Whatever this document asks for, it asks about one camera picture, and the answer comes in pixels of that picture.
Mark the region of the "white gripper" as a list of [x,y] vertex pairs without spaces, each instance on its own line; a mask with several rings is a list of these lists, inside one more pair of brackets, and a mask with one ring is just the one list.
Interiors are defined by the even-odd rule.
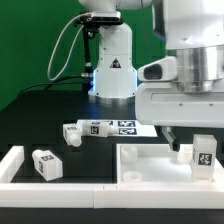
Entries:
[[224,128],[224,84],[219,81],[208,93],[182,93],[171,82],[145,82],[136,92],[136,119],[142,125],[163,126],[172,151],[180,150],[173,128]]

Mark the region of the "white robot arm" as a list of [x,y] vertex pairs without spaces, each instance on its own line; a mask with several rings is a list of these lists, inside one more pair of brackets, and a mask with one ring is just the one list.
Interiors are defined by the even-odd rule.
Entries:
[[[137,120],[160,126],[170,143],[174,126],[224,128],[224,0],[78,1],[101,34],[91,97],[133,97]],[[134,69],[132,34],[120,11],[148,5],[167,55]]]

